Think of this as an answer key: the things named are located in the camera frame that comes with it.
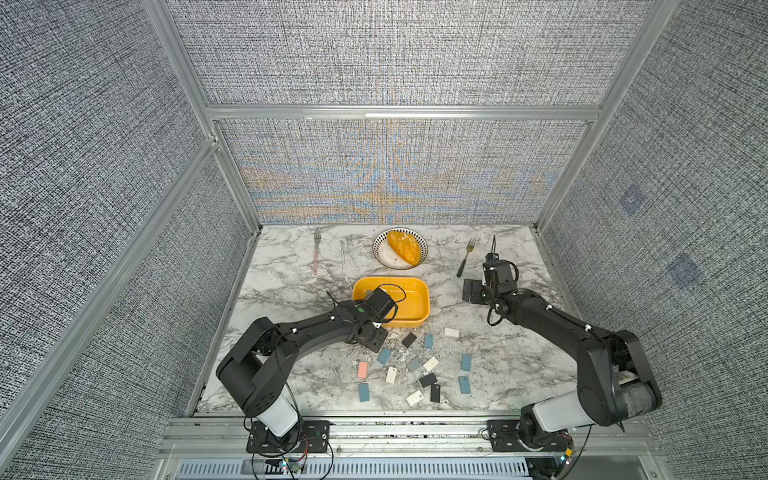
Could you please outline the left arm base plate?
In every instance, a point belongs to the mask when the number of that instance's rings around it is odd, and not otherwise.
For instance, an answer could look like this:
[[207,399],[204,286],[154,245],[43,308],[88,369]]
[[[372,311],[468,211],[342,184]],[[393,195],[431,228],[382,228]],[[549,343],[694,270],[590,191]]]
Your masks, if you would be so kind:
[[328,451],[330,437],[328,421],[302,420],[283,436],[276,436],[259,421],[253,421],[248,431],[246,452],[249,454],[275,456]]

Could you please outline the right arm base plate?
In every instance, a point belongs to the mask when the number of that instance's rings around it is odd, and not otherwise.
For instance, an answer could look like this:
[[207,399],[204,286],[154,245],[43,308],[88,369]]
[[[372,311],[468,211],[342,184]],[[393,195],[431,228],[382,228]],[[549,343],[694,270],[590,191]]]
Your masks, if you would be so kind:
[[546,432],[530,419],[488,420],[486,432],[494,452],[554,452],[566,453],[574,447],[565,430]]

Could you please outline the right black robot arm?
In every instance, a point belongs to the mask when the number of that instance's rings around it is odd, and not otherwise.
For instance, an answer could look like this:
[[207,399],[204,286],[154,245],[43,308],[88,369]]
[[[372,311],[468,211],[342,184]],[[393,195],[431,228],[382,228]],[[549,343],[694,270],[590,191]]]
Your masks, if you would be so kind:
[[577,366],[573,391],[523,407],[518,441],[538,451],[580,426],[611,426],[662,406],[662,394],[639,338],[576,318],[539,293],[518,286],[520,271],[492,246],[481,280],[465,280],[462,299],[488,307],[486,322],[531,330],[569,355]]

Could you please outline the pink eraser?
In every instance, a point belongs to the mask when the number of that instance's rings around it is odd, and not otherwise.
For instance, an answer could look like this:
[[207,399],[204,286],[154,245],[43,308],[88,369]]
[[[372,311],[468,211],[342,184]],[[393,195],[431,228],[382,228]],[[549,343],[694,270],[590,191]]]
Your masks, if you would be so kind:
[[368,369],[369,364],[367,362],[359,362],[358,363],[358,370],[357,370],[357,377],[359,379],[366,379],[368,375]]

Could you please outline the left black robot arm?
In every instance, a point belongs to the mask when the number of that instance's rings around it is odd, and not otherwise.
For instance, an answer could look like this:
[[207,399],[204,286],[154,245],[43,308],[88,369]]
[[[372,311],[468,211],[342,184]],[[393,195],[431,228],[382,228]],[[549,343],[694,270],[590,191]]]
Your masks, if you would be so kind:
[[361,300],[336,302],[330,311],[297,322],[261,317],[220,361],[216,377],[247,419],[285,437],[299,424],[287,389],[295,363],[336,343],[379,352],[388,335],[384,325],[398,309],[398,302],[377,287]]

